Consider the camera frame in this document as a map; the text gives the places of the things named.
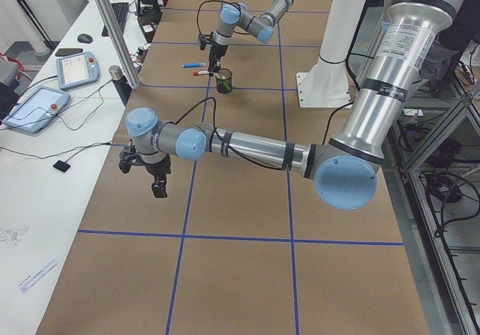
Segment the brown paper surface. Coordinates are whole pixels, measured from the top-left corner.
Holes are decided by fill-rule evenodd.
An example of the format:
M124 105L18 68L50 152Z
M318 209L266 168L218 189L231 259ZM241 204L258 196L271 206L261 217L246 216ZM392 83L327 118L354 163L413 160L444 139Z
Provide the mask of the brown paper surface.
M331 1L295 0L268 45L234 35L222 58L228 95L181 68L208 59L195 44L201 1L170 0L126 112L148 106L174 121L215 96L219 127L321 143L332 110L299 108L296 73L317 62ZM203 32L219 9L200 12ZM184 123L201 121L212 122L210 102ZM114 141L128 141L123 121ZM39 335L428 334L381 172L374 200L345 212L298 174L173 157L169 197L155 199L146 170L120 173L120 150L109 152Z

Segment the pen holder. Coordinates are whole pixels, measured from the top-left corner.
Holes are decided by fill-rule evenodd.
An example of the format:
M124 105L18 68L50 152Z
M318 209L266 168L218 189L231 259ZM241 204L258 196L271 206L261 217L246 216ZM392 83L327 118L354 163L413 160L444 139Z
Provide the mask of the pen holder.
M232 91L232 72L229 69L220 69L214 77L219 93L228 94Z

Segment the keyboard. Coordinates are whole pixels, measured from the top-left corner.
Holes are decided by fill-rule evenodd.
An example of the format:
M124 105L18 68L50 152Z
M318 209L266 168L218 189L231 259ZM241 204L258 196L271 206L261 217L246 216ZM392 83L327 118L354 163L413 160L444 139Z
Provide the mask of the keyboard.
M125 24L127 23L128 3L112 3L112 9L120 25L121 33L123 34ZM103 26L102 37L108 37L108 29L105 25Z

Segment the sticker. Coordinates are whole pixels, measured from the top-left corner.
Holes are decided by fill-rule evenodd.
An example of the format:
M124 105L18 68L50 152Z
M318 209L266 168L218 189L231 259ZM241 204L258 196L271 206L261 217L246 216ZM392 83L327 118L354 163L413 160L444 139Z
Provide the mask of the sticker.
M420 37L424 38L423 45L418 43ZM435 33L428 28L411 24L392 24L385 33L377 55L400 59L418 70L434 39Z
M405 116L423 116L423 111L421 109L403 109L403 114Z
M38 283L45 275L47 275L57 265L58 265L58 262L54 259L51 262L49 262L47 265L45 265L35 275L27 277L18 285L20 291L23 294L25 294L28 290L30 290L33 287L33 285Z
M392 84L383 83L378 89L377 94L385 97L393 97L394 99L405 103L407 101L408 91Z
M7 249L17 247L22 241L22 236L29 230L29 226L23 226L20 229L2 229L0 228L0 242L3 243Z
M153 27L149 24L143 26L143 31L145 33L149 33L150 31L153 31Z

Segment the white desk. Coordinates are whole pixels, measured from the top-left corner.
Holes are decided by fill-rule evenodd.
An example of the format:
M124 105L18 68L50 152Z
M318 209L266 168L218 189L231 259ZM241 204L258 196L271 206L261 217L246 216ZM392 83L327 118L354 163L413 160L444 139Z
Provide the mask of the white desk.
M111 0L111 2L132 0ZM92 85L70 91L70 104L90 95L110 79L110 65L120 65L109 37L101 37L103 23L91 1L72 25L59 47L81 47L93 52L100 66L100 79ZM90 34L90 44L78 43L77 36ZM145 38L133 14L129 15L124 37L128 49L135 54ZM55 56L50 57L37 81L56 75ZM42 83L58 88L56 79ZM36 136L12 130L0 130L0 146L28 154L45 156L76 146L94 142L108 142L116 131L124 107L113 85L102 91L104 104L78 131L70 131L55 120ZM61 116L76 127L82 123L101 99L96 94ZM0 334L32 335L35 333L47 308L50 296L59 277L65 258L82 219L108 152L108 147L85 150L70 162L66 173L54 169L57 160L66 160L73 153L47 160L34 160L22 155L0 151ZM25 231L18 235L14 246L8 247L9 230ZM27 292L19 284L33 277L51 261L57 264L40 278Z

